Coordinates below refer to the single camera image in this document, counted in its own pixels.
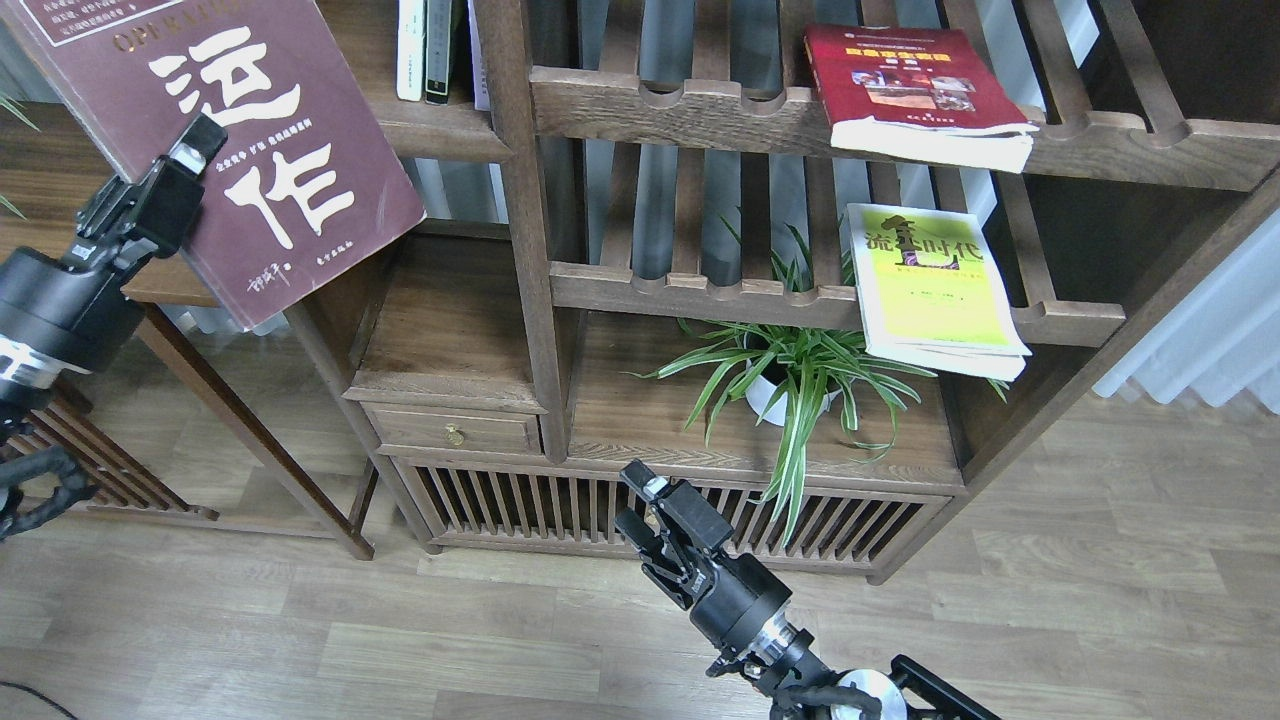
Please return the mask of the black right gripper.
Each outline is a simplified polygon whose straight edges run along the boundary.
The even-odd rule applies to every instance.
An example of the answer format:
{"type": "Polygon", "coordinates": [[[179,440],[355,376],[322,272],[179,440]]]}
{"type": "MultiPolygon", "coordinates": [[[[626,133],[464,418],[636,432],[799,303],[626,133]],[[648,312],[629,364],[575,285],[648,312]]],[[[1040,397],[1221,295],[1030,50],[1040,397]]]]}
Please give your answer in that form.
{"type": "Polygon", "coordinates": [[[634,459],[620,478],[655,516],[654,530],[632,509],[614,528],[643,560],[643,571],[719,651],[783,651],[796,637],[786,616],[791,591],[750,553],[731,556],[733,528],[686,480],[669,480],[634,459]]]}

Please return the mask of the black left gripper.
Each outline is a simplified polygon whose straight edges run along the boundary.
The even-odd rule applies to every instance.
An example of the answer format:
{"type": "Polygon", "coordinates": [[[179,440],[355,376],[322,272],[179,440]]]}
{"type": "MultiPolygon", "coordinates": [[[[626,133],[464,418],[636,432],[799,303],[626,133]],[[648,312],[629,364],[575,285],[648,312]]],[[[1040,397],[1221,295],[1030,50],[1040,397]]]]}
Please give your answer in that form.
{"type": "Polygon", "coordinates": [[[138,182],[106,181],[76,215],[76,238],[52,259],[19,247],[3,264],[3,374],[101,372],[142,310],[124,287],[154,258],[170,258],[198,215],[201,176],[228,140],[198,111],[138,182]]]}

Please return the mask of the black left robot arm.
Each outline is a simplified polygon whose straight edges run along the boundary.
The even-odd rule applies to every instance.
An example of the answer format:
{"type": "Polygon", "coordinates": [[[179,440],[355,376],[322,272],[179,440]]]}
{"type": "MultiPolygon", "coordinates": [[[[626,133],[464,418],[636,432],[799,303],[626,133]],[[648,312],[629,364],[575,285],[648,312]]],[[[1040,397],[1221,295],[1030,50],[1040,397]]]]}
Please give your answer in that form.
{"type": "Polygon", "coordinates": [[[49,406],[63,372],[101,372],[142,320],[124,288],[154,258],[170,258],[189,236],[200,177],[227,131],[198,113],[136,182],[111,177],[77,213],[76,240],[52,259],[17,249],[1,273],[3,438],[31,433],[29,415],[49,406]]]}

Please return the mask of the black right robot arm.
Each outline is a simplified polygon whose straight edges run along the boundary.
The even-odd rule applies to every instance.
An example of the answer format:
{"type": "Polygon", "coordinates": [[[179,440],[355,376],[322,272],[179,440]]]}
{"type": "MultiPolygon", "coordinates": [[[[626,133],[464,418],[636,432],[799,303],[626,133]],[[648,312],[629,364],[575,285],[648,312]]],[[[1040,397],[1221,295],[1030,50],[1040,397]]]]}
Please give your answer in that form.
{"type": "Polygon", "coordinates": [[[643,571],[719,651],[708,676],[740,675],[771,700],[773,719],[995,719],[997,715],[899,655],[888,674],[836,671],[813,651],[812,633],[791,624],[791,589],[753,555],[732,556],[733,528],[686,480],[657,475],[640,460],[620,473],[654,514],[652,529],[625,509],[616,528],[635,546],[643,571]]]}

